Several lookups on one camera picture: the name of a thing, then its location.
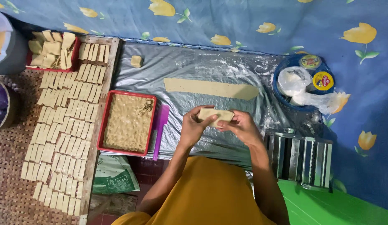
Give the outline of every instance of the hand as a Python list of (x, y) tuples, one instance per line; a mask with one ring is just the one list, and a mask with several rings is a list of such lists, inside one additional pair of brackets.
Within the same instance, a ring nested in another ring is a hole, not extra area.
[(192, 148), (201, 138), (205, 128), (217, 119), (217, 115), (211, 115), (202, 122), (198, 122), (198, 114), (202, 108), (213, 108), (214, 105), (201, 105), (193, 108), (183, 116), (179, 145)]
[(217, 125), (220, 131), (230, 130), (233, 132), (240, 141), (246, 146), (258, 145), (262, 143), (261, 133), (255, 125), (251, 115), (247, 112), (238, 110), (231, 110), (234, 113), (234, 117), (230, 122), (220, 120)]

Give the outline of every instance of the person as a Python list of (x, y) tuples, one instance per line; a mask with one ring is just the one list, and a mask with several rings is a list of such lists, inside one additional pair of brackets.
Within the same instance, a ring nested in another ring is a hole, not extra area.
[(217, 119), (199, 122), (197, 106), (183, 116), (180, 141), (166, 170), (135, 212), (112, 225), (288, 225), (287, 207), (277, 185), (265, 145), (251, 115), (232, 110), (233, 119), (219, 121), (249, 148), (254, 195), (243, 169), (203, 156), (189, 157), (205, 128)]

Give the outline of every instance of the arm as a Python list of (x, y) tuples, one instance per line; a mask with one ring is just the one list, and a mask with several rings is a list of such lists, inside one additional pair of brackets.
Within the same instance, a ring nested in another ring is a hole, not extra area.
[(213, 108), (213, 105), (197, 106), (183, 116), (180, 141), (165, 172), (149, 189), (136, 211), (145, 212), (153, 216), (163, 205), (174, 185), (183, 174), (188, 155), (194, 145), (200, 140), (205, 128), (217, 119), (212, 115), (202, 122), (197, 122), (197, 115), (201, 108)]
[(251, 115), (233, 110), (231, 122), (219, 121), (220, 131), (232, 131), (248, 148), (254, 181), (255, 202), (262, 213), (276, 224), (290, 224), (283, 195), (270, 168), (266, 147)]

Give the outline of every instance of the purple spatula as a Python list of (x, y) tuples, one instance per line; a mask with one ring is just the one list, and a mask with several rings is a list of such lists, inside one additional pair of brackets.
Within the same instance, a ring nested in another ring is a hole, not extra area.
[(158, 118), (155, 125), (155, 130), (157, 130), (156, 141), (155, 141), (155, 149), (153, 151), (153, 160), (158, 160), (159, 148), (161, 147), (161, 139), (163, 133), (163, 126), (167, 124), (167, 120), (169, 119), (169, 106), (161, 105), (159, 108)]

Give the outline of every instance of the red tray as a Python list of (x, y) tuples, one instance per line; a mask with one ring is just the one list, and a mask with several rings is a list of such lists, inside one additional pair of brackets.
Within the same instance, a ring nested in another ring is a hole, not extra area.
[(149, 124), (149, 129), (148, 129), (147, 145), (145, 147), (144, 152), (129, 151), (128, 149), (112, 149), (112, 148), (107, 148), (107, 147), (103, 146), (103, 138), (104, 138), (105, 128), (108, 124), (109, 110), (111, 107), (113, 95), (130, 95), (130, 96), (142, 97), (142, 98), (146, 98), (146, 99), (153, 99), (153, 106), (155, 107), (155, 105), (156, 105), (156, 97), (153, 95), (138, 94), (138, 93), (133, 93), (133, 92), (121, 91), (121, 90), (109, 91), (108, 96), (106, 97), (105, 110), (104, 110), (104, 113), (102, 116), (101, 128), (99, 130), (97, 149), (102, 150), (102, 151), (122, 153), (122, 154), (127, 154), (127, 155), (145, 156), (148, 152), (148, 145), (149, 145), (149, 140), (151, 137), (151, 130), (152, 130), (152, 123), (153, 123), (155, 108), (152, 109), (151, 123)]
[[(79, 40), (79, 38), (76, 36), (76, 41), (74, 43), (74, 49), (73, 49), (73, 53), (71, 55), (71, 67), (69, 69), (66, 69), (66, 70), (62, 70), (62, 69), (41, 69), (39, 67), (37, 68), (28, 68), (28, 69), (31, 69), (31, 70), (43, 70), (43, 71), (54, 71), (54, 72), (74, 72), (78, 69), (78, 59), (79, 59), (79, 50), (80, 50), (80, 45), (81, 45), (81, 41)], [(28, 49), (27, 51), (27, 57), (26, 57), (26, 65), (30, 65), (31, 63), (31, 60), (33, 60), (33, 53), (31, 52), (30, 48)]]

